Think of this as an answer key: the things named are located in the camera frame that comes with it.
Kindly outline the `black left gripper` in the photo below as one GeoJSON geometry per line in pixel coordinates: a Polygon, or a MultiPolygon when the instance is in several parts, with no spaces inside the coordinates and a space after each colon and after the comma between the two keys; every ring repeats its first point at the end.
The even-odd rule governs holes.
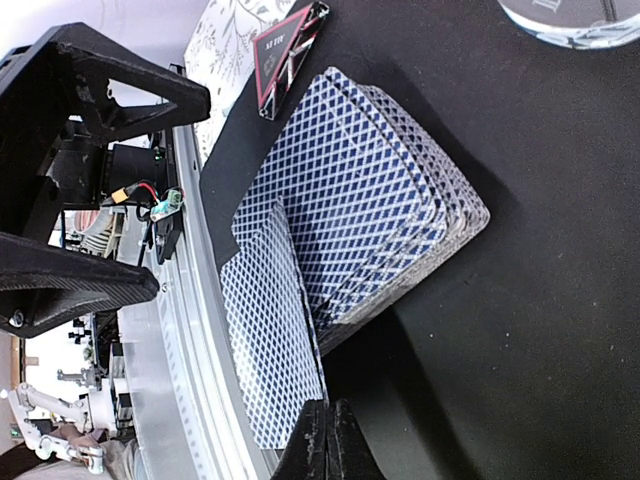
{"type": "Polygon", "coordinates": [[[205,86],[82,22],[54,26],[2,59],[3,331],[34,338],[157,296],[145,267],[43,243],[65,211],[136,205],[146,218],[164,215],[175,195],[166,150],[108,143],[209,116],[205,86]]]}

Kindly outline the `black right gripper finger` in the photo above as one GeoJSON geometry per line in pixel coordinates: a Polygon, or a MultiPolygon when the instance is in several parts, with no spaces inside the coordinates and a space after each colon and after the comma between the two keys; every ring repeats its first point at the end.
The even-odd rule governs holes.
{"type": "Polygon", "coordinates": [[[307,401],[272,475],[282,479],[384,480],[349,403],[307,401]]]}

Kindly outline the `blue patterned card deck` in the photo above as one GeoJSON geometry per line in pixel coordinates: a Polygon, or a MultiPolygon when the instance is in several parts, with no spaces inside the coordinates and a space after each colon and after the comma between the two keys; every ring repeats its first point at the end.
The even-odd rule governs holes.
{"type": "Polygon", "coordinates": [[[386,92],[317,75],[232,218],[220,281],[256,445],[285,448],[321,356],[488,224],[460,169],[386,92]]]}

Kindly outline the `clear dealer button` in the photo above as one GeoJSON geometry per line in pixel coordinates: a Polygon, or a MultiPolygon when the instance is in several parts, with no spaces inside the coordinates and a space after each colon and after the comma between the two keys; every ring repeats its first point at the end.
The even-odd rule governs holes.
{"type": "Polygon", "coordinates": [[[501,0],[505,14],[537,39],[600,50],[639,39],[639,0],[501,0]]]}

